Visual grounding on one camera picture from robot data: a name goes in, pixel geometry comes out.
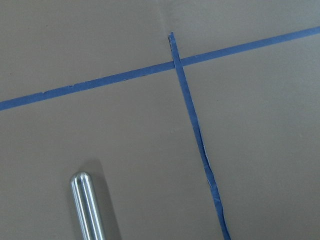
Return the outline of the steel muddler black tip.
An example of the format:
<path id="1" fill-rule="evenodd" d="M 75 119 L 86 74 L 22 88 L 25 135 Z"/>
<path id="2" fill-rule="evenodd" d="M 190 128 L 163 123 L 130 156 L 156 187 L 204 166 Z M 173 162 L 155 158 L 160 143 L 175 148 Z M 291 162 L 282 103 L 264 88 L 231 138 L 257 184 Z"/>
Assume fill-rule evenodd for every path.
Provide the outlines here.
<path id="1" fill-rule="evenodd" d="M 106 234 L 91 176 L 80 171 L 70 179 L 70 188 L 84 240 L 105 240 Z"/>

